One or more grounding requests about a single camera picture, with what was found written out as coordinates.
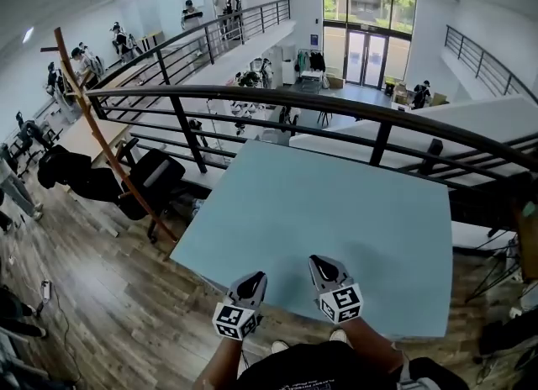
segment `clothing rack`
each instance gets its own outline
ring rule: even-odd
[[[305,53],[305,55],[306,55],[306,60],[307,60],[307,62],[306,62],[306,64],[305,64],[305,66],[304,66],[303,69],[301,68],[301,65],[300,65],[300,63],[299,63],[299,61],[300,61],[300,59],[301,59],[300,56],[301,56],[302,53]],[[312,69],[312,66],[311,66],[311,64],[310,64],[310,56],[311,56],[313,53],[315,53],[315,54],[321,54],[321,56],[324,57],[324,53],[323,53],[322,50],[306,50],[306,49],[300,49],[300,50],[298,50],[298,56],[297,56],[297,60],[298,60],[298,61],[297,61],[297,63],[299,64],[299,77],[302,77],[302,76],[303,76],[303,75],[302,75],[303,71],[313,71],[313,70],[314,70],[314,69]]]

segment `white shoe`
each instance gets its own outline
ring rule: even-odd
[[[329,340],[339,340],[340,342],[347,344],[347,335],[345,334],[344,330],[338,329],[330,335]]]
[[[280,351],[285,351],[289,348],[289,345],[286,344],[283,340],[275,340],[271,345],[271,353],[276,354]]]

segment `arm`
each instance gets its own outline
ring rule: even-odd
[[[237,371],[243,343],[240,340],[223,338],[219,348],[211,357],[208,365],[194,382],[194,390],[214,390],[230,388],[237,380]]]
[[[395,350],[389,340],[383,338],[363,319],[352,319],[340,326],[359,357],[380,371],[390,373],[402,366],[402,352]]]

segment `chair backrest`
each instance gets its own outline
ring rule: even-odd
[[[160,213],[170,202],[171,192],[181,185],[185,168],[161,150],[148,151],[133,167],[129,179],[151,208]],[[124,191],[128,191],[122,182]],[[122,198],[118,206],[130,219],[140,219],[146,215],[133,195]]]

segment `desk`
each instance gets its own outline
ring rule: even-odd
[[[308,257],[345,263],[363,317],[393,337],[441,337],[451,300],[445,186],[305,150],[248,141],[171,258],[215,285],[253,271],[266,302],[324,319]]]
[[[113,148],[121,139],[130,140],[129,128],[127,124],[113,123],[96,119],[96,123],[103,133],[108,146]],[[85,118],[76,121],[58,140],[57,145],[61,145],[66,150],[77,154],[88,155],[92,159],[92,166],[100,166],[106,159],[101,145],[93,137],[92,130]],[[112,236],[118,236],[118,232],[113,228],[111,221],[101,213],[92,200],[77,196],[68,186],[64,186],[66,192],[77,202],[79,202]]]

